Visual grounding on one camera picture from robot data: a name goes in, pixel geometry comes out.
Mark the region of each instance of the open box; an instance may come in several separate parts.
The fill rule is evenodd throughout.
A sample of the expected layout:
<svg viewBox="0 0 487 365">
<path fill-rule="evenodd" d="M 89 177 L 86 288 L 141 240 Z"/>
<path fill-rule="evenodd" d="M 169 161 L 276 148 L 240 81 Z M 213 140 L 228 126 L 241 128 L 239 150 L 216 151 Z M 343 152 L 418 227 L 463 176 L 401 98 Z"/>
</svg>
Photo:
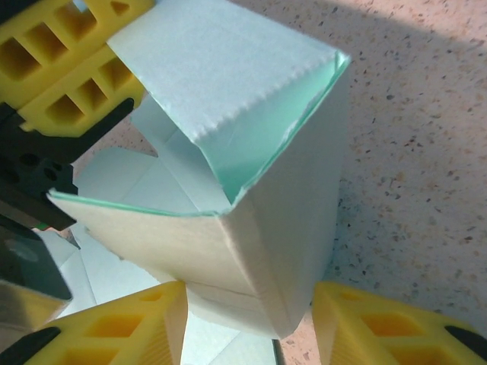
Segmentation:
<svg viewBox="0 0 487 365">
<path fill-rule="evenodd" d="M 332 252 L 349 59 L 222 0 L 161 2 L 109 45 L 151 95 L 132 122 L 158 157 L 103 150 L 79 196 L 51 199 L 118 256 L 185 281 L 195 314 L 291 334 Z"/>
</svg>

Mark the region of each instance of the granite countertop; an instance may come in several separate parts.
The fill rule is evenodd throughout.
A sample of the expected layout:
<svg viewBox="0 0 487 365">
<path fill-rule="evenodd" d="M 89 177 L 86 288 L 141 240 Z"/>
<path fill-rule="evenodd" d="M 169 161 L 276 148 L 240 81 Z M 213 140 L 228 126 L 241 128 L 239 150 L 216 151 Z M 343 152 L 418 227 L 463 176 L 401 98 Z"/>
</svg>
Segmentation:
<svg viewBox="0 0 487 365">
<path fill-rule="evenodd" d="M 326 277 L 487 334 L 487 2 L 235 2 L 354 60 Z M 128 122 L 107 145 L 151 152 Z M 289 364 L 320 363 L 309 316 L 282 343 Z"/>
</svg>

